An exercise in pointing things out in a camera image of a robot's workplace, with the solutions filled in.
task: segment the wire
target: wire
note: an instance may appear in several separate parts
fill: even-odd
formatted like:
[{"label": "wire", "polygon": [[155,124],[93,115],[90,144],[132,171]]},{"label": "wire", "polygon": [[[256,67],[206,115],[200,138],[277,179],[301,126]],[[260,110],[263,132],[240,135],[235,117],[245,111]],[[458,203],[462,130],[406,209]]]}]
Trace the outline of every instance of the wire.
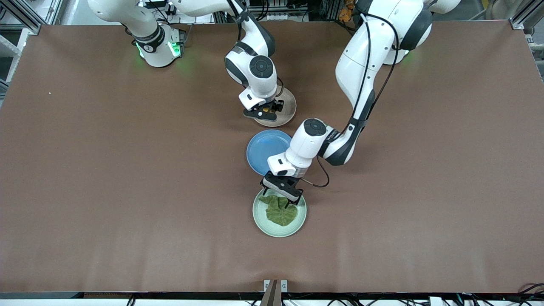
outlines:
[{"label": "wire", "polygon": [[277,80],[280,81],[280,83],[281,83],[281,90],[280,90],[280,92],[276,95],[276,97],[279,97],[279,96],[281,96],[281,94],[283,94],[283,88],[284,88],[284,86],[283,86],[283,81],[280,79],[280,77],[277,77]]},{"label": "wire", "polygon": [[[364,25],[367,28],[367,37],[368,37],[367,65],[364,67],[363,80],[361,81],[361,87],[359,88],[359,94],[357,95],[357,100],[355,101],[355,105],[353,105],[353,112],[351,113],[352,118],[355,116],[355,112],[357,111],[357,106],[359,105],[359,100],[361,99],[361,93],[363,92],[364,82],[365,82],[365,80],[367,78],[368,65],[370,63],[370,51],[372,50],[372,42],[371,42],[371,38],[370,38],[370,27],[368,26],[368,21],[366,20],[366,18],[363,17],[363,19],[364,19]],[[344,129],[342,130],[341,133],[336,134],[336,137],[332,141],[335,141],[336,139],[340,138],[340,136],[343,135],[346,132],[348,127],[349,127],[349,122],[348,122],[348,124],[346,124],[346,126],[344,127]]]},{"label": "wire", "polygon": [[125,27],[125,33],[126,33],[127,35],[132,36],[132,33],[131,33],[130,30],[128,30],[127,26],[125,26],[125,25],[123,25],[123,26]]},{"label": "wire", "polygon": [[327,172],[327,170],[325,170],[325,167],[323,167],[323,164],[321,163],[321,159],[319,158],[319,156],[316,156],[317,158],[317,162],[319,163],[319,165],[321,166],[321,169],[323,170],[323,172],[325,173],[325,175],[327,176],[327,183],[325,183],[325,185],[316,185],[312,182],[309,182],[307,181],[306,179],[302,178],[301,180],[305,183],[308,183],[310,185],[312,185],[313,187],[317,187],[317,188],[325,188],[329,185],[329,183],[331,182],[331,178],[329,177],[329,174]]},{"label": "wire", "polygon": [[325,20],[325,21],[332,21],[332,22],[336,23],[337,25],[343,27],[343,28],[346,29],[346,30],[350,30],[350,31],[353,31],[353,32],[357,31],[357,30],[354,29],[354,28],[351,28],[351,27],[346,26],[345,23],[341,23],[340,20],[338,20],[338,19],[327,19],[327,20]]},{"label": "wire", "polygon": [[525,289],[523,291],[518,292],[518,294],[524,294],[524,293],[527,293],[527,292],[529,292],[529,291],[531,291],[531,290],[533,290],[535,288],[542,287],[542,286],[544,286],[543,283],[534,284],[533,286],[531,286],[531,287],[529,287],[529,288],[527,288],[527,289]]},{"label": "wire", "polygon": [[262,4],[263,4],[263,9],[261,10],[261,12],[259,13],[259,17],[257,17],[257,21],[261,20],[264,16],[264,6],[266,4],[266,0],[261,0]]},{"label": "wire", "polygon": [[[264,4],[266,2],[267,10],[264,11]],[[257,18],[257,21],[263,20],[268,15],[268,10],[270,9],[270,1],[269,0],[263,0],[263,10],[261,11],[261,14]]]},{"label": "wire", "polygon": [[155,4],[155,2],[153,1],[150,1],[151,5],[153,5],[158,11],[159,13],[162,15],[162,17],[164,18],[164,21],[166,21],[166,23],[171,26],[170,22],[168,21],[168,18],[166,18],[166,16],[164,16],[163,14],[163,11],[159,10],[159,8],[157,8],[157,5]]},{"label": "wire", "polygon": [[136,292],[131,294],[131,297],[128,299],[127,306],[134,306],[134,304],[136,304],[136,298],[141,298],[141,295]]},{"label": "wire", "polygon": [[344,304],[344,306],[348,306],[346,303],[344,303],[343,300],[338,299],[338,298],[335,298],[335,299],[331,300],[331,301],[327,304],[327,306],[331,306],[331,304],[332,304],[333,302],[340,302],[340,303]]},{"label": "wire", "polygon": [[483,298],[481,298],[481,297],[478,297],[477,295],[473,295],[473,296],[474,296],[475,298],[477,298],[477,299],[482,300],[482,302],[484,302],[485,304],[487,304],[487,306],[495,306],[495,305],[491,304],[491,303],[490,303],[488,300],[486,300],[486,299],[483,299]]},{"label": "wire", "polygon": [[407,299],[407,301],[412,302],[413,304],[416,304],[416,305],[429,306],[429,302],[416,302],[412,299]]},{"label": "wire", "polygon": [[[227,0],[228,6],[231,7],[232,13],[234,14],[234,18],[238,18],[240,14],[238,14],[238,10],[234,6],[234,3],[232,3],[231,0]],[[242,38],[242,23],[238,23],[238,39],[237,41],[240,41],[240,38]]]},{"label": "wire", "polygon": [[187,34],[185,35],[185,39],[183,40],[183,43],[186,44],[187,41],[189,40],[189,35],[191,34],[191,30],[193,29],[193,26],[195,24],[192,23],[191,26],[189,27],[189,30],[187,31]]},{"label": "wire", "polygon": [[382,17],[379,17],[379,16],[376,16],[376,15],[372,15],[372,14],[365,14],[369,17],[373,17],[373,18],[376,18],[376,19],[379,19],[383,22],[385,22],[386,24],[388,24],[392,29],[393,29],[393,32],[395,33],[395,40],[397,41],[397,46],[395,47],[395,59],[393,60],[393,64],[391,65],[391,69],[389,71],[389,74],[387,75],[387,77],[385,78],[385,81],[384,81],[384,84],[382,85],[381,89],[380,89],[380,92],[377,94],[376,96],[376,99],[374,100],[374,104],[372,104],[372,107],[370,108],[370,111],[368,112],[368,115],[370,115],[372,109],[374,108],[374,105],[376,104],[376,102],[378,101],[378,99],[380,98],[381,96],[381,93],[384,92],[384,88],[385,86],[387,85],[387,82],[389,82],[389,78],[391,77],[391,74],[393,73],[393,69],[395,69],[395,65],[397,63],[397,59],[399,57],[399,47],[400,47],[400,41],[399,41],[399,34],[397,33],[397,29],[395,29],[395,26],[392,25],[389,20],[385,19],[385,18],[382,18]]},{"label": "wire", "polygon": [[8,10],[6,10],[5,7],[3,7],[3,6],[0,5],[0,20],[1,20],[2,18],[4,18],[5,13],[6,13],[7,11],[8,11]]}]

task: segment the black cable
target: black cable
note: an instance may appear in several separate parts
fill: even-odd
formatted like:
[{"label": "black cable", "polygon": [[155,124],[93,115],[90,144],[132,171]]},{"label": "black cable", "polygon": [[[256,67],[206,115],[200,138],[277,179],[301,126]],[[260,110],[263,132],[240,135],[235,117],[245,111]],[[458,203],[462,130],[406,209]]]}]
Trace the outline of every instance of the black cable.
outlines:
[{"label": "black cable", "polygon": [[321,163],[321,159],[319,159],[319,156],[316,156],[316,158],[317,158],[317,162],[318,162],[319,165],[321,166],[321,169],[323,170],[323,172],[324,172],[325,175],[327,176],[327,183],[325,183],[325,185],[316,185],[316,184],[314,184],[314,183],[312,183],[312,182],[310,182],[310,181],[308,181],[308,180],[306,180],[306,179],[304,179],[304,178],[302,178],[301,180],[302,180],[303,182],[306,182],[306,183],[312,185],[313,187],[317,187],[317,188],[325,188],[325,187],[327,187],[327,186],[329,185],[329,183],[331,182],[331,178],[329,177],[329,174],[328,174],[327,170],[325,170],[325,167],[323,167],[323,164]]},{"label": "black cable", "polygon": [[[359,105],[359,100],[361,99],[361,93],[363,92],[364,82],[365,82],[365,80],[367,78],[368,65],[370,64],[370,51],[372,49],[372,42],[371,42],[371,38],[370,38],[370,27],[368,26],[368,20],[365,21],[364,25],[367,27],[367,36],[368,36],[367,65],[364,67],[363,80],[361,81],[361,87],[359,88],[359,94],[357,95],[357,100],[355,101],[355,105],[353,105],[353,111],[351,113],[352,118],[355,116],[357,106]],[[344,127],[342,132],[337,134],[336,137],[332,141],[335,141],[341,135],[343,135],[346,132],[346,130],[348,129],[348,127],[349,127],[349,122],[348,122],[348,124],[346,124],[346,126]]]},{"label": "black cable", "polygon": [[264,13],[264,17],[268,16],[269,9],[270,9],[270,0],[267,0],[267,11]]},{"label": "black cable", "polygon": [[283,94],[283,88],[284,88],[284,86],[283,86],[283,81],[280,79],[280,77],[279,77],[279,76],[276,76],[276,77],[277,77],[278,81],[280,81],[280,83],[281,83],[281,90],[280,90],[280,92],[276,95],[276,97],[279,97],[281,94]]},{"label": "black cable", "polygon": [[6,10],[5,7],[3,7],[3,6],[0,5],[0,20],[1,20],[2,18],[4,18],[5,13],[6,13],[7,11],[8,11],[8,10]]},{"label": "black cable", "polygon": [[[123,26],[125,27],[125,33],[126,33],[127,35],[132,36],[132,33],[131,33],[131,31],[128,30],[127,26],[125,26],[125,25],[123,25]],[[133,40],[131,41],[131,45],[136,46],[136,39],[133,39]]]},{"label": "black cable", "polygon": [[[231,0],[227,0],[227,2],[228,2],[228,6],[231,7],[232,13],[234,14],[234,18],[238,18],[238,16],[240,14],[238,14],[238,10],[234,6],[234,3],[232,3]],[[241,38],[242,38],[242,23],[240,22],[240,23],[238,23],[238,39],[237,39],[237,41],[240,41]]]},{"label": "black cable", "polygon": [[346,26],[345,23],[341,23],[340,20],[338,20],[338,19],[327,19],[327,20],[325,20],[325,21],[332,21],[332,22],[336,23],[337,25],[343,27],[343,28],[346,29],[346,30],[350,30],[350,31],[353,31],[353,32],[357,31],[357,30],[354,29],[354,28],[351,28],[351,27]]},{"label": "black cable", "polygon": [[416,301],[414,301],[412,299],[407,299],[407,301],[412,302],[412,303],[414,303],[416,305],[429,306],[429,302],[416,302]]},{"label": "black cable", "polygon": [[166,21],[166,23],[171,26],[170,22],[168,21],[168,18],[166,18],[166,16],[164,16],[163,14],[163,11],[159,10],[159,8],[157,8],[157,5],[155,4],[155,2],[153,1],[150,1],[151,5],[153,5],[158,11],[159,13],[162,15],[162,17],[164,18],[164,21]]},{"label": "black cable", "polygon": [[488,300],[486,300],[486,299],[483,299],[483,298],[478,297],[478,296],[476,296],[476,295],[474,295],[474,296],[475,296],[477,299],[480,299],[482,302],[486,303],[487,306],[495,306],[495,305],[491,304],[491,303],[490,303]]},{"label": "black cable", "polygon": [[331,304],[332,304],[333,302],[336,302],[336,301],[338,301],[338,302],[344,304],[344,306],[348,306],[346,303],[344,303],[344,301],[342,301],[341,299],[338,299],[338,298],[335,298],[335,299],[331,300],[331,301],[327,304],[327,306],[331,306]]},{"label": "black cable", "polygon": [[381,300],[381,298],[375,299],[372,302],[368,303],[367,306],[371,306],[372,304],[376,303],[377,301]]},{"label": "black cable", "polygon": [[529,288],[527,288],[527,289],[525,289],[523,291],[518,292],[518,294],[524,294],[524,293],[527,293],[527,292],[531,291],[532,289],[542,287],[542,286],[544,286],[544,283],[534,284],[533,286],[531,286],[531,287],[529,287]]},{"label": "black cable", "polygon": [[370,108],[370,111],[368,112],[368,114],[370,115],[370,113],[372,111],[372,108],[374,108],[374,105],[376,104],[376,102],[380,98],[381,93],[384,91],[384,88],[387,85],[387,82],[389,82],[389,78],[391,77],[391,74],[393,73],[393,69],[395,69],[395,65],[397,63],[397,59],[398,59],[398,56],[399,56],[400,41],[399,41],[399,34],[397,33],[397,29],[395,29],[395,26],[393,26],[389,22],[389,20],[387,20],[385,18],[382,18],[382,17],[379,17],[379,16],[376,16],[376,15],[372,15],[372,14],[365,14],[365,15],[369,16],[369,17],[379,19],[379,20],[385,22],[386,24],[388,24],[393,29],[393,32],[395,33],[395,40],[397,41],[397,46],[395,47],[395,59],[393,60],[393,64],[391,65],[391,70],[389,71],[389,74],[385,78],[384,84],[382,85],[382,87],[380,89],[380,92],[377,94],[376,99],[374,100],[374,104],[372,105],[372,107]]},{"label": "black cable", "polygon": [[261,12],[259,13],[259,16],[257,17],[257,21],[261,20],[262,18],[264,18],[264,6],[266,5],[266,0],[261,0],[261,2],[263,3],[263,9],[261,10]]},{"label": "black cable", "polygon": [[134,304],[136,304],[136,298],[141,298],[141,295],[136,292],[131,294],[131,297],[128,299],[127,306],[134,306]]}]

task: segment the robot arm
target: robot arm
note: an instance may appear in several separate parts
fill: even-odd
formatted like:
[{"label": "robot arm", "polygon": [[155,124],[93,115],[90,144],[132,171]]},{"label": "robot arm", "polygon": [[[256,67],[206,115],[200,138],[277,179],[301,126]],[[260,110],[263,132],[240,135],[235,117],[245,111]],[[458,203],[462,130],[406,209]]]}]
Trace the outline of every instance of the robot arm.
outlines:
[{"label": "robot arm", "polygon": [[159,25],[148,9],[138,6],[138,0],[88,0],[88,3],[98,18],[125,25],[140,55],[151,66],[167,66],[180,56],[180,31]]},{"label": "robot arm", "polygon": [[296,204],[302,195],[296,184],[314,157],[321,156],[333,166],[346,164],[375,105],[373,87],[379,69],[392,53],[413,50],[425,41],[431,30],[432,5],[440,3],[444,8],[452,2],[459,0],[358,0],[356,8],[366,24],[351,38],[336,65],[336,80],[354,108],[345,130],[339,132],[319,119],[305,120],[287,151],[268,158],[270,171],[261,185]]},{"label": "robot arm", "polygon": [[274,37],[240,0],[179,0],[174,1],[174,5],[189,16],[216,11],[226,11],[234,16],[245,35],[225,57],[225,68],[231,78],[245,88],[238,96],[245,108],[244,115],[274,121],[274,112],[281,110],[281,104],[275,100],[276,68],[270,59],[275,52]]}]

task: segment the black strap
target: black strap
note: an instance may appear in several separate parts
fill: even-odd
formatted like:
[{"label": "black strap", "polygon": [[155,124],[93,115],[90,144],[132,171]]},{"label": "black strap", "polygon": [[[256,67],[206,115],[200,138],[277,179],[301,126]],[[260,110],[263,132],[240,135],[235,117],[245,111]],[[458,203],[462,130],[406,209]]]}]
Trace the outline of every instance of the black strap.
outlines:
[{"label": "black strap", "polygon": [[436,4],[436,2],[438,2],[438,0],[432,0],[432,2],[431,2],[431,3],[427,4],[426,8],[429,8],[429,7],[431,7],[431,5],[434,5],[434,4]]},{"label": "black strap", "polygon": [[154,53],[157,50],[157,47],[163,43],[166,35],[164,33],[164,29],[157,25],[157,29],[155,32],[153,32],[153,34],[146,37],[137,37],[133,35],[133,37],[138,46],[140,46],[140,48],[142,48],[145,52]]},{"label": "black strap", "polygon": [[367,120],[359,120],[359,119],[355,119],[353,117],[351,117],[349,119],[349,124],[354,125],[355,127],[365,127],[365,126],[367,126],[367,122],[368,122],[368,119]]},{"label": "black strap", "polygon": [[234,44],[235,47],[239,47],[240,49],[244,50],[245,53],[251,55],[251,56],[257,56],[257,52],[253,50],[252,47],[250,47],[245,42],[237,41],[236,44]]},{"label": "black strap", "polygon": [[250,13],[249,13],[248,9],[244,8],[244,10],[240,14],[238,14],[238,16],[233,18],[234,22],[236,22],[236,24],[239,25],[240,23],[242,23],[244,21],[248,21],[249,20],[249,14]]}]

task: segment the brown tabletop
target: brown tabletop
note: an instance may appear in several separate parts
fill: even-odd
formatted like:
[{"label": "brown tabletop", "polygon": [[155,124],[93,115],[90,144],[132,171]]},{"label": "brown tabletop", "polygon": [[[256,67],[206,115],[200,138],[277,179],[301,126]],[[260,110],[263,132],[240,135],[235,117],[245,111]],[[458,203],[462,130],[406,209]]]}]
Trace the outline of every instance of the brown tabletop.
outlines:
[{"label": "brown tabletop", "polygon": [[[298,112],[342,128],[350,36],[270,22]],[[304,186],[288,238],[255,225],[264,127],[242,116],[230,25],[145,64],[120,26],[44,26],[0,111],[0,290],[515,292],[544,276],[544,85],[507,22],[436,22],[397,66],[351,161]],[[388,69],[384,68],[376,88]],[[322,182],[319,167],[309,180]]]}]

